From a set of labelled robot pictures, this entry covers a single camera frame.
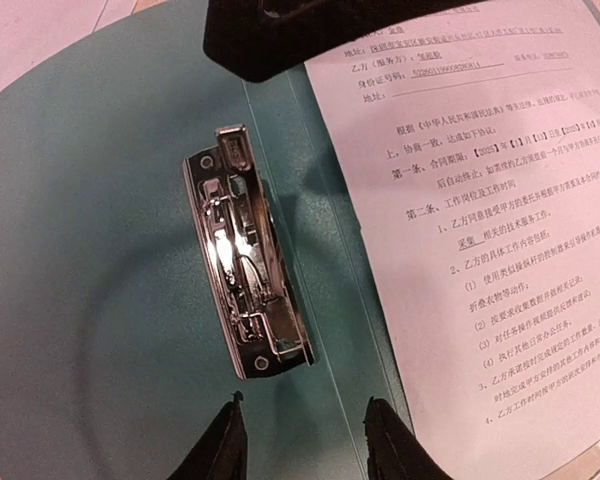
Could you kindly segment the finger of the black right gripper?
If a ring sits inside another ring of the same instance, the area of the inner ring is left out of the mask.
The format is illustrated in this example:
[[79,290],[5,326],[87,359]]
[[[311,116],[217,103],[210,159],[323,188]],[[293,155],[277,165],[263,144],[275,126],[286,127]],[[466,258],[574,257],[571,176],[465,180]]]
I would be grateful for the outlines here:
[[220,0],[208,3],[203,51],[260,83],[361,36],[456,8],[455,0]]

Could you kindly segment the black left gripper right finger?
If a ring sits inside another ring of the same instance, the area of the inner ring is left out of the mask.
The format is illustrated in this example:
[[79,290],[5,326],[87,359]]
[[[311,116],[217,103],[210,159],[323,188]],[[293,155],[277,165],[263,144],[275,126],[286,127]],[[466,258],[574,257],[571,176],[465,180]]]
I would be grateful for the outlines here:
[[452,480],[383,398],[371,397],[364,418],[368,478]]

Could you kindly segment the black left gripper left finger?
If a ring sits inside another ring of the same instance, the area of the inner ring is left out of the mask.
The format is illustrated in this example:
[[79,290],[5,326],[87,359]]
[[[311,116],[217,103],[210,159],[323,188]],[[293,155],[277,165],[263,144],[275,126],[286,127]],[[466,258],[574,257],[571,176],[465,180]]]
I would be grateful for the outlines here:
[[168,480],[247,478],[248,436],[240,391],[233,393]]

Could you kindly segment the dark teal folder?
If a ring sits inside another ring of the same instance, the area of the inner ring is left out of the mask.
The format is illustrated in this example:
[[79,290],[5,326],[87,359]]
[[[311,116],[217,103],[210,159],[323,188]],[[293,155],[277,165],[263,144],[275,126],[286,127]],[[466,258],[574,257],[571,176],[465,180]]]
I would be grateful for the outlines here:
[[[127,17],[0,92],[5,479],[168,479],[236,391],[246,479],[369,479],[371,397],[419,442],[306,69],[381,29],[254,83],[204,53],[209,2]],[[183,174],[216,129],[240,124],[315,357],[249,380]]]

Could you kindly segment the paper sheets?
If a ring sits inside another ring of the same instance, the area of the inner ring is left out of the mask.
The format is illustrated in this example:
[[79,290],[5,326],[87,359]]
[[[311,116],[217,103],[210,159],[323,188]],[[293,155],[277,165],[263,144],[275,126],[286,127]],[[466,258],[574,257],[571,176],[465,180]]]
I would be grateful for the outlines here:
[[457,479],[600,476],[600,18],[484,1],[306,65],[415,435]]

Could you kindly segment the printed paper sheet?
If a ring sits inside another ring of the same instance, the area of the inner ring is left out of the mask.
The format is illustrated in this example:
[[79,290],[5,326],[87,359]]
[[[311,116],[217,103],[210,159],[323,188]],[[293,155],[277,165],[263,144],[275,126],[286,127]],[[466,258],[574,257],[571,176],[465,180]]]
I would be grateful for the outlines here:
[[0,0],[0,92],[71,44],[157,4],[145,0]]

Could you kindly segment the silver folder spring clip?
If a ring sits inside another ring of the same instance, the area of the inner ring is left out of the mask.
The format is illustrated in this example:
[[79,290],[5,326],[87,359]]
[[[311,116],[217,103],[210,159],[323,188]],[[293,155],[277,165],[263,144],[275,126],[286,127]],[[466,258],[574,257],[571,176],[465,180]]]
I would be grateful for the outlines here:
[[230,357],[243,380],[315,361],[245,125],[183,162],[192,217]]

